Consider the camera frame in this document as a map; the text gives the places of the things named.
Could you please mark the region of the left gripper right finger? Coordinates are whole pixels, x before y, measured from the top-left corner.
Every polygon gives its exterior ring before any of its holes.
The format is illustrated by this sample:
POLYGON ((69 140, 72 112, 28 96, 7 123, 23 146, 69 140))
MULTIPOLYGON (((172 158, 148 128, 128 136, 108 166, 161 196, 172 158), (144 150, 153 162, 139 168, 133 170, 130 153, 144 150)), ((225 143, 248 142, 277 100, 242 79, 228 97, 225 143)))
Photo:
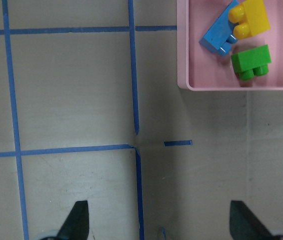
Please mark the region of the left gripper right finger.
POLYGON ((241 200, 230 202, 229 232, 233 240, 277 239, 241 200))

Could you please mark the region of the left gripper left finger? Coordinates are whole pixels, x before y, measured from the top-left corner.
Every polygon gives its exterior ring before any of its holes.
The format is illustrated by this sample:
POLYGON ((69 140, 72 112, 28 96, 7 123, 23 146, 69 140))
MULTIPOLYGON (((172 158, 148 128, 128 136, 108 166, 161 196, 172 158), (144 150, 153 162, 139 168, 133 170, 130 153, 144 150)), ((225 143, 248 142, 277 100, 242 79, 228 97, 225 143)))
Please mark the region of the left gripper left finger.
POLYGON ((76 201, 58 231, 56 240, 87 240, 90 231, 87 200, 76 201))

